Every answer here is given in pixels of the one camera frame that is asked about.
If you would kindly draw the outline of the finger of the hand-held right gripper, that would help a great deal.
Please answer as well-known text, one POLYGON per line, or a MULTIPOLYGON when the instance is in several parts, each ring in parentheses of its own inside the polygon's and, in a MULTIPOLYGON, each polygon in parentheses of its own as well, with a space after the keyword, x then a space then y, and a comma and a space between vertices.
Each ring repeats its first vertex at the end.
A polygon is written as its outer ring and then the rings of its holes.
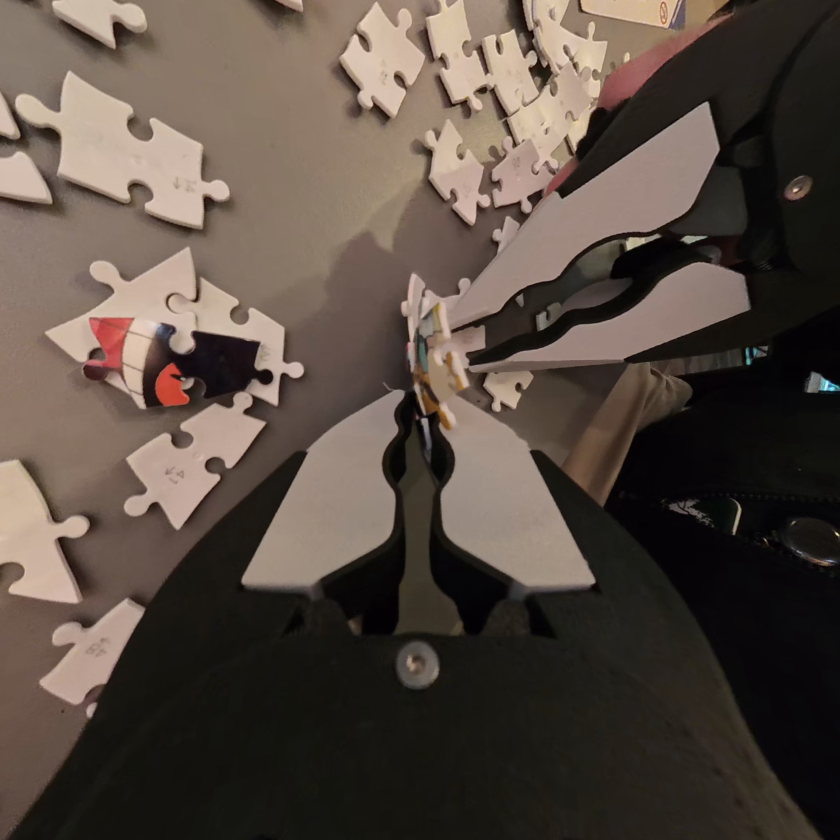
POLYGON ((623 255, 626 277, 589 283, 541 330, 469 357, 472 371, 543 371, 618 364, 750 312, 746 277, 715 263, 711 250, 663 239, 623 255))
POLYGON ((567 196, 547 195, 455 304, 450 326, 498 313, 601 242, 653 233, 686 215, 719 150, 711 107, 703 102, 567 196))

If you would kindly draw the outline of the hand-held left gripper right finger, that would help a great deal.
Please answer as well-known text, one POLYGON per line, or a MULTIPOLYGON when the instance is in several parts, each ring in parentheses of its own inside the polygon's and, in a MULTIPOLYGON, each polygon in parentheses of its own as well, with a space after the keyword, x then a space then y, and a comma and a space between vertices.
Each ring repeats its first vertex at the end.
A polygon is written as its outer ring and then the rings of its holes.
POLYGON ((463 630, 479 634, 504 601, 589 591, 594 573, 535 452, 469 400, 451 407, 453 428, 429 424, 429 564, 463 630))

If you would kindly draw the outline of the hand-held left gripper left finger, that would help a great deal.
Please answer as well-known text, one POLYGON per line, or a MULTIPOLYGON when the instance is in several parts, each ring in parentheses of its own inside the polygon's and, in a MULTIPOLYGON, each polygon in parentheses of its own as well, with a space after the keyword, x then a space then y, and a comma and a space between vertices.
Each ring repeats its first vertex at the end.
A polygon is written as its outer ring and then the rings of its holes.
POLYGON ((337 603, 363 632, 391 634, 406 535, 407 392, 391 391, 307 450, 241 583, 337 603))

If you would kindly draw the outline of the joined puzzle ball section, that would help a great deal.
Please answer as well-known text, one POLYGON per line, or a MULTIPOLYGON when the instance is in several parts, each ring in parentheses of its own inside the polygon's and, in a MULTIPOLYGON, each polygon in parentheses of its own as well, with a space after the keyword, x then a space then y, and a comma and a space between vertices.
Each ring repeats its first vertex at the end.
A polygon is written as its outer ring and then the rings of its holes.
POLYGON ((448 298, 427 289, 417 274, 409 278, 401 303, 406 321, 406 359, 420 417, 437 415, 447 430, 457 419, 448 402, 469 385, 464 356, 449 325, 448 298))

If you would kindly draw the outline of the single white puzzle piece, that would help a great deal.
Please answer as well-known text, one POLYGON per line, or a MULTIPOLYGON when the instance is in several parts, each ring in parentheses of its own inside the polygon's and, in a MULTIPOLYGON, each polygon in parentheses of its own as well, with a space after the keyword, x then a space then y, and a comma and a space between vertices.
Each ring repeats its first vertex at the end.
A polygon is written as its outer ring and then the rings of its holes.
POLYGON ((451 329, 449 337, 443 342, 439 352, 444 362, 456 362, 458 367, 468 371, 469 355, 483 351, 486 346, 486 327, 481 323, 461 329, 451 329))

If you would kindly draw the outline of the white puzzle pieces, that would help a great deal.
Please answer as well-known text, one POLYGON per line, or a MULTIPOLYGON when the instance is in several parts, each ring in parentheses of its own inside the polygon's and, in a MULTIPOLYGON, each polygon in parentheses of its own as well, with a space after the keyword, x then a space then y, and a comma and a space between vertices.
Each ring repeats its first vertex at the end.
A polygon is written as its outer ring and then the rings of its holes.
POLYGON ((19 165, 38 187, 23 198, 3 183, 2 201, 47 206, 64 183, 49 215, 73 227, 2 211, 2 453, 31 391, 18 456, 45 489, 65 481, 91 496, 89 519, 113 538, 125 500, 136 518, 157 510, 145 531, 120 525, 111 564, 119 550, 163 554, 163 520, 181 529, 222 479, 207 464, 226 475, 231 455, 267 466, 281 432, 294 449, 363 396, 400 390, 410 270, 441 291, 456 268, 475 279, 496 248, 410 209, 423 188, 408 147, 429 117, 399 131, 380 123, 378 140, 374 119, 352 129, 328 117, 339 96, 328 34, 286 12, 290 32, 257 35, 244 5, 160 2, 146 9, 154 37, 139 40, 163 58, 107 59, 100 47, 99 70, 69 67, 2 104, 3 137, 23 142, 2 170, 19 165), (246 392, 207 400, 195 383, 187 405, 141 410, 46 337, 110 296, 93 262, 131 280, 183 248, 199 277, 238 300, 233 320, 254 308, 284 327, 285 360, 304 372, 281 377, 277 406, 246 392))

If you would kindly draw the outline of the printed joined puzzle pieces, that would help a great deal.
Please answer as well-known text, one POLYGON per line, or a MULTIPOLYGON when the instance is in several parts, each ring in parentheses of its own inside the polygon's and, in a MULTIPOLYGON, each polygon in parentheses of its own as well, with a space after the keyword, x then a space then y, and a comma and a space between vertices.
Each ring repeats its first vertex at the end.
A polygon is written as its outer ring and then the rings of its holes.
POLYGON ((303 375, 285 360, 284 327, 254 308, 233 320, 238 300, 197 275, 189 248, 131 280, 104 260, 89 274, 110 296, 45 336, 141 410, 185 406, 195 383, 207 400, 246 392, 277 406, 281 377, 303 375))

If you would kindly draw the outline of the person's right hand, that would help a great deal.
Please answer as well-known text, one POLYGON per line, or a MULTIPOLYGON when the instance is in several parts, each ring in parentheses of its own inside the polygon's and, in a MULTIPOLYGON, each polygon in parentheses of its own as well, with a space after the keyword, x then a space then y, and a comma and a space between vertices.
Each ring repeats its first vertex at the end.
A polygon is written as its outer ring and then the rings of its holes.
POLYGON ((615 110, 619 104, 630 99, 666 62, 732 15, 732 12, 718 15, 615 68, 603 82, 597 107, 608 112, 615 110))

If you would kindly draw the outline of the khaki pants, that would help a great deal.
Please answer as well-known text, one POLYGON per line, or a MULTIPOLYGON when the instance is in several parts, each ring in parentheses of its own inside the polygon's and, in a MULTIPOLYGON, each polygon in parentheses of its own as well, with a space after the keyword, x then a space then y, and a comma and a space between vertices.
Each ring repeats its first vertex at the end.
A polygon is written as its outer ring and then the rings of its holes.
POLYGON ((636 434, 681 412, 691 396, 685 380, 648 362, 629 364, 566 456, 563 472, 603 507, 636 434))

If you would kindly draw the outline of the round metal button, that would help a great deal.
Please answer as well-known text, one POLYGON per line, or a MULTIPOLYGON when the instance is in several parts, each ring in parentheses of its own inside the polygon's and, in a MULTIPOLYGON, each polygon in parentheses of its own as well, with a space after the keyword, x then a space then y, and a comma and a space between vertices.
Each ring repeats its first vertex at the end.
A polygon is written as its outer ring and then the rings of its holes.
POLYGON ((780 531, 780 540, 801 560, 827 568, 839 564, 839 530, 825 520, 791 518, 780 531))

